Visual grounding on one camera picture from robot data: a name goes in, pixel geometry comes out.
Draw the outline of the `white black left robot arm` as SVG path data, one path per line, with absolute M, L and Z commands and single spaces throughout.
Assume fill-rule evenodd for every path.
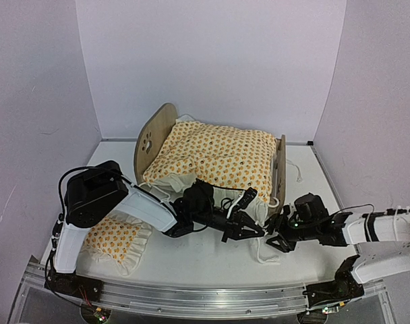
M 202 180 L 175 200 L 163 199 L 129 180 L 117 162 L 106 161 L 66 171 L 57 190 L 61 213 L 45 263 L 45 288 L 64 300 L 80 298 L 85 305 L 99 300 L 103 283 L 77 274 L 83 250 L 128 271 L 138 262 L 150 230 L 179 238 L 212 228 L 223 241 L 265 234 L 246 211 L 257 196 L 253 188 L 241 191 L 228 207 L 215 204 L 214 186 Z

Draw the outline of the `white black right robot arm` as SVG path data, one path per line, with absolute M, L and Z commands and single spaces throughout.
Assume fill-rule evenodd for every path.
M 309 311 L 331 308 L 364 294 L 364 285 L 376 279 L 410 271 L 410 206 L 358 213 L 347 207 L 329 213 L 312 193 L 285 205 L 265 223 L 267 245 L 292 252 L 298 242 L 356 249 L 336 270 L 331 281 L 305 287 Z

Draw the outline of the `duck print small pillow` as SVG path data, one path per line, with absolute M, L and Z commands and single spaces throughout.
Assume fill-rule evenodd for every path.
M 152 227 L 121 211 L 110 212 L 88 232 L 81 254 L 97 263 L 114 266 L 118 275 L 127 277 L 139 266 Z

